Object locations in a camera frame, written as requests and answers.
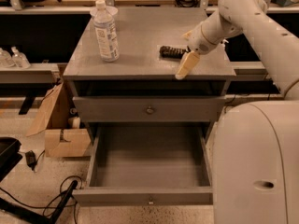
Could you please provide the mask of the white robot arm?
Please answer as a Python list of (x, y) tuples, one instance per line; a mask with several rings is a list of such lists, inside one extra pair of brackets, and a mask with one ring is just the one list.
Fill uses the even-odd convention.
[(214, 224), (299, 224), (299, 38), (264, 0), (219, 0), (185, 34), (178, 79), (225, 38), (242, 34), (282, 94), (236, 106), (218, 122), (212, 154)]

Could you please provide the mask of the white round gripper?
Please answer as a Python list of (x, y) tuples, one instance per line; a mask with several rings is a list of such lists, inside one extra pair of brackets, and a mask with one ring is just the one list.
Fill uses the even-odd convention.
[(216, 29), (204, 23), (200, 23), (194, 29), (183, 34), (182, 37), (188, 41), (191, 52), (185, 53), (181, 59), (179, 69), (175, 74), (175, 78), (178, 80), (185, 78), (199, 63), (199, 54), (208, 54), (219, 43)]

